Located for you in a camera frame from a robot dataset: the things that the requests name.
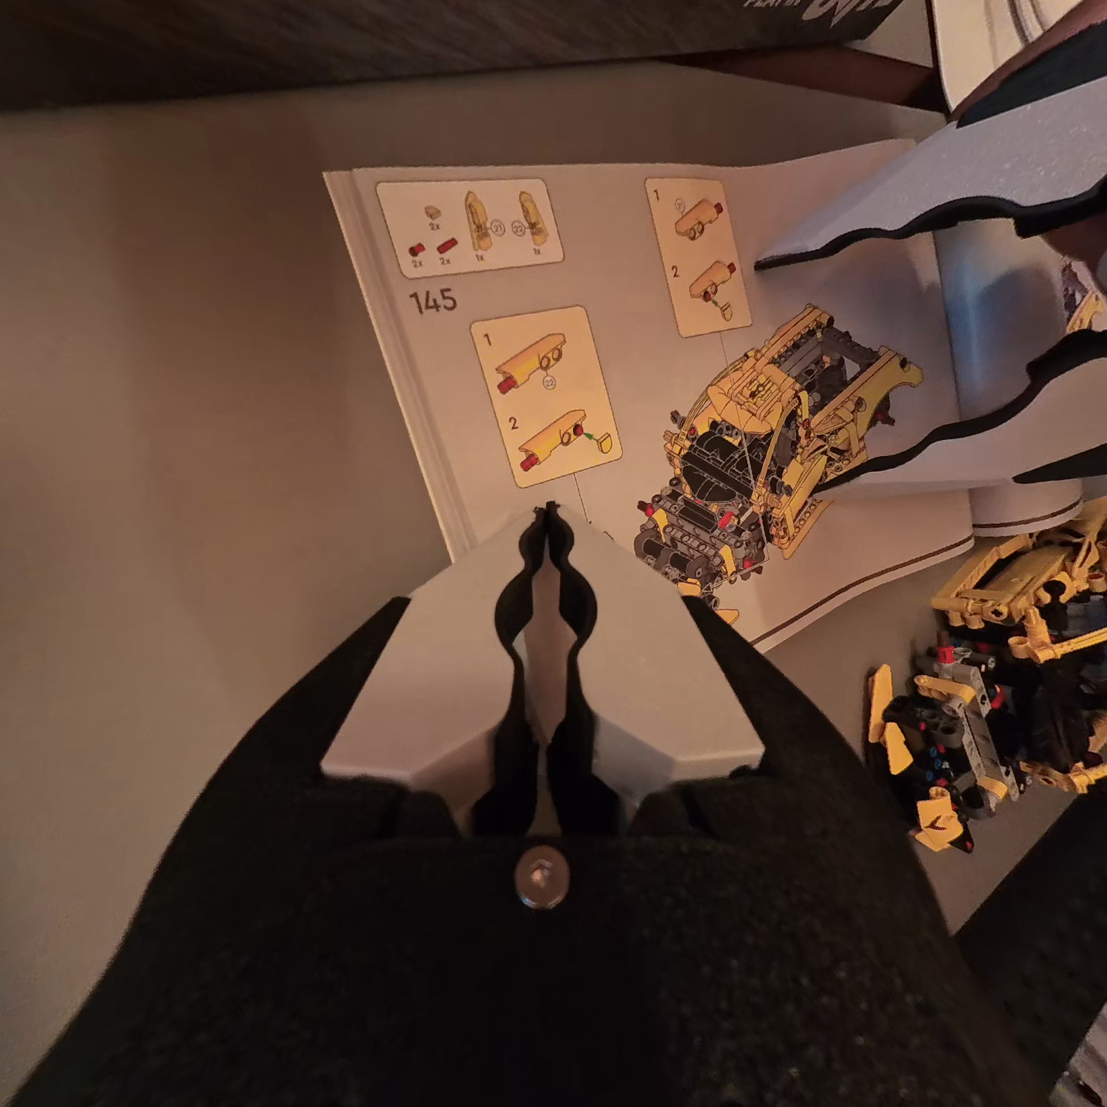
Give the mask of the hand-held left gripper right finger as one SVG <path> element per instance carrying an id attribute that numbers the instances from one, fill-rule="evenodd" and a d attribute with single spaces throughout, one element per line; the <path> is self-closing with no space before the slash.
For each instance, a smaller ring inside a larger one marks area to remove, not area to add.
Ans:
<path id="1" fill-rule="evenodd" d="M 766 747 L 704 639 L 730 627 L 584 517 L 550 506 L 565 626 L 563 713 L 550 739 L 562 821 L 626 821 L 676 784 L 761 767 Z"/>

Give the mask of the open instruction booklet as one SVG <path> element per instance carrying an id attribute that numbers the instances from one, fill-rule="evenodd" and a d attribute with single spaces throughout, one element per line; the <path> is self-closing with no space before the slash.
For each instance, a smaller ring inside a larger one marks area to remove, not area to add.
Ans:
<path id="1" fill-rule="evenodd" d="M 822 492 L 1104 332 L 1087 269 L 996 221 L 755 270 L 911 148 L 327 174 L 451 559 L 556 501 L 774 646 L 978 538 L 1077 517 L 1089 477 Z"/>

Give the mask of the yellow toy brick car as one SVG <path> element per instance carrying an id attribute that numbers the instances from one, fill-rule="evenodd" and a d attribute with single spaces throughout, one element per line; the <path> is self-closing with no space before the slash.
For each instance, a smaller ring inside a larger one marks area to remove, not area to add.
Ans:
<path id="1" fill-rule="evenodd" d="M 932 597 L 909 684 L 869 677 L 866 760 L 911 837 L 974 851 L 1031 784 L 1104 796 L 1106 506 L 974 552 Z"/>

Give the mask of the person's right hand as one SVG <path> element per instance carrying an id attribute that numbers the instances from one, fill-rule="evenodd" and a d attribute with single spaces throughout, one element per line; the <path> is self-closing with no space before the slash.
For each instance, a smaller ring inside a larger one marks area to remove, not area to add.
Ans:
<path id="1" fill-rule="evenodd" d="M 961 101 L 952 107 L 949 117 L 959 120 L 961 116 L 981 99 L 988 96 L 1003 82 L 1012 78 L 1020 70 L 1027 68 L 1032 62 L 1044 54 L 1057 49 L 1068 40 L 1083 33 L 1090 26 L 1104 24 L 1104 1 L 1082 1 L 1069 9 L 1060 20 L 1045 29 L 1044 34 L 1024 46 L 1004 63 L 990 72 L 977 87 L 966 94 Z"/>

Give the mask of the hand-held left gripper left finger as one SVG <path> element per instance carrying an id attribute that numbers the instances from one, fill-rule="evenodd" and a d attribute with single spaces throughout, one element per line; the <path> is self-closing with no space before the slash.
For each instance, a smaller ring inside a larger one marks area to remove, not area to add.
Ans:
<path id="1" fill-rule="evenodd" d="M 478 835 L 531 828 L 539 745 L 522 635 L 546 517 L 533 509 L 410 594 L 323 758 L 327 776 L 431 793 Z"/>

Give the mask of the toy car set cardboard box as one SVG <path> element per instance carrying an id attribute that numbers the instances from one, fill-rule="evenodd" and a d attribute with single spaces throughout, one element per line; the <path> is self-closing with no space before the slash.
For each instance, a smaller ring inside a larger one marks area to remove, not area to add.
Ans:
<path id="1" fill-rule="evenodd" d="M 921 3 L 3 1 L 4 111 L 870 40 Z"/>

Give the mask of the grey desk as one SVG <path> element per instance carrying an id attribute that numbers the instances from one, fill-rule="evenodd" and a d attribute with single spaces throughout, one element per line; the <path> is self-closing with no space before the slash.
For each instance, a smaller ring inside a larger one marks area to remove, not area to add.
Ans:
<path id="1" fill-rule="evenodd" d="M 709 631 L 763 770 L 465 834 L 320 770 L 442 567 L 323 170 L 741 161 L 937 119 L 667 66 L 13 120 L 3 1104 L 1048 1104 L 834 725 Z"/>

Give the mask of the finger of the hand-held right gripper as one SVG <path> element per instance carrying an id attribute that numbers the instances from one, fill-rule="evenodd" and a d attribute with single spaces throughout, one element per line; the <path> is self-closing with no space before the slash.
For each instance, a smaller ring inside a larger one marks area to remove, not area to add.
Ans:
<path id="1" fill-rule="evenodd" d="M 1027 372 L 1025 387 L 999 409 L 938 426 L 913 447 L 828 481 L 822 492 L 884 497 L 1104 476 L 1104 332 L 1065 336 Z"/>
<path id="2" fill-rule="evenodd" d="M 1104 177 L 1106 82 L 1094 79 L 945 126 L 775 238 L 755 270 L 995 217 L 1033 236 L 1098 213 Z"/>

